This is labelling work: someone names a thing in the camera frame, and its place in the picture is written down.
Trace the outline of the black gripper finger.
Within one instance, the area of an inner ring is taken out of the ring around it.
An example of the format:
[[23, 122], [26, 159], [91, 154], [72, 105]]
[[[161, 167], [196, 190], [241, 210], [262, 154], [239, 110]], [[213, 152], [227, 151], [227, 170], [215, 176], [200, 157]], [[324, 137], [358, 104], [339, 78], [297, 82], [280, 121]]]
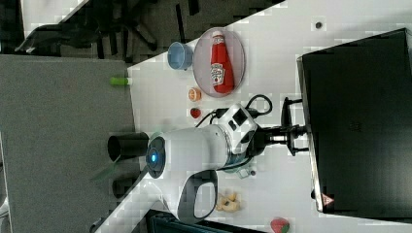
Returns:
[[299, 152], [299, 148], [297, 148], [294, 144], [294, 137], [289, 137], [287, 140], [287, 147], [290, 152]]
[[306, 133], [306, 127], [300, 125], [293, 125], [288, 129], [291, 136], [302, 136]]

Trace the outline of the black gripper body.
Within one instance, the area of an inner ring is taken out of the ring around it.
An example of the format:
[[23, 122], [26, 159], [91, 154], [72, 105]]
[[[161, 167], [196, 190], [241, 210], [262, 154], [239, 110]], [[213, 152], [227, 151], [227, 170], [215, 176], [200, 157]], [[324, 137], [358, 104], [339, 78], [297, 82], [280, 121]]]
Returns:
[[287, 133], [281, 126], [258, 127], [249, 143], [249, 156], [259, 156], [264, 152], [266, 147], [275, 144], [285, 145], [287, 141]]

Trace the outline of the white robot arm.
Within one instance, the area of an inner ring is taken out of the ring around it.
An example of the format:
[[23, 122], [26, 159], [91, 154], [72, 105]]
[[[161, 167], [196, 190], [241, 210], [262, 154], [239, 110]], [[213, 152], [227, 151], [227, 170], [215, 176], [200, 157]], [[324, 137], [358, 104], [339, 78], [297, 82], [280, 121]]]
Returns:
[[307, 132], [304, 126], [293, 125], [285, 114], [280, 126], [262, 128], [255, 122], [259, 116], [234, 104], [215, 124], [174, 130], [150, 140], [147, 174], [93, 233], [131, 233], [157, 201], [177, 220], [197, 223], [215, 209], [219, 171], [242, 166], [273, 144], [299, 151], [293, 140]]

